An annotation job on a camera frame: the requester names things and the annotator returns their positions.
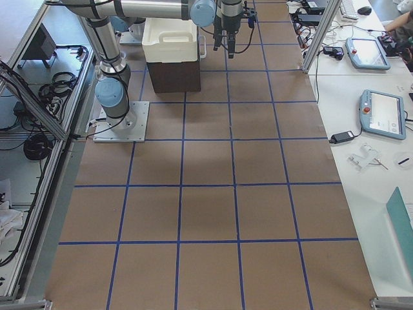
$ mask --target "black mouse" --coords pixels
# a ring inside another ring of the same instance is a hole
[[[370,15],[371,12],[372,12],[372,8],[369,6],[364,6],[357,10],[357,13],[360,15]]]

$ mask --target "storage bin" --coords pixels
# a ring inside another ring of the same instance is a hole
[[[197,26],[180,19],[147,18],[142,47],[147,63],[197,61]]]

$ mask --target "person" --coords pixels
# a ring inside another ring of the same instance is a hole
[[[397,43],[407,42],[413,36],[413,10],[389,22],[385,25],[385,30]]]

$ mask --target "gray floor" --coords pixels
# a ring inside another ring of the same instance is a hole
[[[391,21],[400,16],[397,4],[392,0],[370,0],[370,3],[381,21]]]

